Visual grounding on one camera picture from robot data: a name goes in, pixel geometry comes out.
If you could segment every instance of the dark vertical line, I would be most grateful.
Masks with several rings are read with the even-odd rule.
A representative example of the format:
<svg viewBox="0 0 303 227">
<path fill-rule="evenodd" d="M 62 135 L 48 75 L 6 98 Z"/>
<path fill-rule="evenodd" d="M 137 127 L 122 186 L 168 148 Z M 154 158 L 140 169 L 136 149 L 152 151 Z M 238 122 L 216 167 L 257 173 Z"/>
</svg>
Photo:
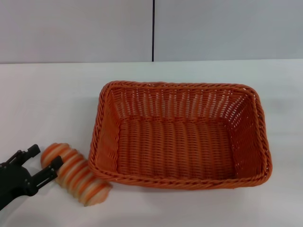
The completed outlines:
<svg viewBox="0 0 303 227">
<path fill-rule="evenodd" d="M 151 61 L 154 61 L 155 52 L 155 0 L 152 0 L 152 50 L 151 50 Z"/>
</svg>

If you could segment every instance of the white table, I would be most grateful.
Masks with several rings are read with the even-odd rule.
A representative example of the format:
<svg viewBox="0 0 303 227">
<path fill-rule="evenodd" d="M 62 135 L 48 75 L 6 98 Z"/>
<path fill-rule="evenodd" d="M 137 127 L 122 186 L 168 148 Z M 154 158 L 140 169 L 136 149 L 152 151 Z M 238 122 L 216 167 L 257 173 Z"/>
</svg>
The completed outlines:
<svg viewBox="0 0 303 227">
<path fill-rule="evenodd" d="M 0 161 L 37 143 L 88 155 L 98 96 L 112 80 L 242 83 L 259 93 L 273 173 L 264 185 L 166 191 L 114 184 L 83 207 L 55 183 L 0 212 L 3 227 L 285 227 L 303 224 L 303 60 L 0 65 Z M 25 164 L 33 174 L 40 156 Z"/>
</svg>

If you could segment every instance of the wicker basket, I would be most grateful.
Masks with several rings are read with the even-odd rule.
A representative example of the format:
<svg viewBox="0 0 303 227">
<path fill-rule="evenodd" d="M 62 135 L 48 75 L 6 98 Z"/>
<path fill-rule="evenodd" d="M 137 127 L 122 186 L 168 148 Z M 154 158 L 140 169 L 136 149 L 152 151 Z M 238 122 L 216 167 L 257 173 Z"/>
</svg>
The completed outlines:
<svg viewBox="0 0 303 227">
<path fill-rule="evenodd" d="M 89 165 L 108 181 L 186 190 L 256 186 L 272 172 L 259 97 L 238 84 L 107 84 Z"/>
</svg>

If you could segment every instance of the rolled object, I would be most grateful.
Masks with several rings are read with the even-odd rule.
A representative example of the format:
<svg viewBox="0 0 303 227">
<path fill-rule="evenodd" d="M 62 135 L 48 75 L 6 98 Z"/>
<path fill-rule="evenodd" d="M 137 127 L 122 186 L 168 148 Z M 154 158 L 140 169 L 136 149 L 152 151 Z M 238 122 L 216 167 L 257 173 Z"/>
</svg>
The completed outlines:
<svg viewBox="0 0 303 227">
<path fill-rule="evenodd" d="M 67 143 L 53 143 L 41 156 L 41 166 L 45 168 L 57 156 L 61 156 L 63 165 L 57 172 L 57 183 L 67 189 L 84 206 L 102 203 L 112 186 L 96 178 L 89 170 L 85 157 Z"/>
</svg>

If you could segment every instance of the gray wall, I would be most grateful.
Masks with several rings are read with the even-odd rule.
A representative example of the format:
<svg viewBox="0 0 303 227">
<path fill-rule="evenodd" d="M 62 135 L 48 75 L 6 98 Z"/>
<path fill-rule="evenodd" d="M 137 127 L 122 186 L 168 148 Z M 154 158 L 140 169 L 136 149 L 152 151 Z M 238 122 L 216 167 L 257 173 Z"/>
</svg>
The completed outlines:
<svg viewBox="0 0 303 227">
<path fill-rule="evenodd" d="M 156 0 L 155 60 L 303 58 L 303 0 Z"/>
<path fill-rule="evenodd" d="M 0 62 L 151 61 L 150 0 L 0 0 Z"/>
<path fill-rule="evenodd" d="M 303 58 L 303 0 L 156 0 L 155 61 Z M 0 0 L 0 63 L 151 61 L 152 0 Z"/>
</svg>

